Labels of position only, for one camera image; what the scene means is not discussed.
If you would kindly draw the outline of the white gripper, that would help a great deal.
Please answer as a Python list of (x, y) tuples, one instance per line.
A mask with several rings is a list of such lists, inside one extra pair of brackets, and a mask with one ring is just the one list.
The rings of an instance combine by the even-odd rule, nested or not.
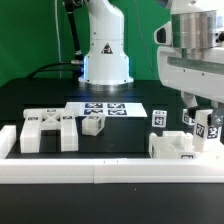
[[(158, 74), (164, 86), (182, 91), (187, 114), (194, 119), (199, 109), (196, 96), (224, 103), (224, 41), (220, 46), (204, 49), (201, 59), (185, 58), (182, 50), (172, 46), (171, 24), (165, 23), (154, 32)], [(211, 125), (224, 125), (224, 108), (214, 108)]]

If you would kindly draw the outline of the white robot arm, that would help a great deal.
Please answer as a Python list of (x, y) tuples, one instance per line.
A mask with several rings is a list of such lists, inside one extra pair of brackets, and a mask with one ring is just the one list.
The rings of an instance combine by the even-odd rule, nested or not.
[(213, 103), (210, 124), (224, 123), (224, 0), (156, 0), (170, 19), (154, 26), (159, 12), (135, 30), (109, 0), (64, 0), (75, 48), (78, 82), (95, 89), (131, 85), (129, 53), (141, 57), (141, 30), (157, 45), (155, 70), (161, 83), (182, 92), (191, 116), (197, 96)]

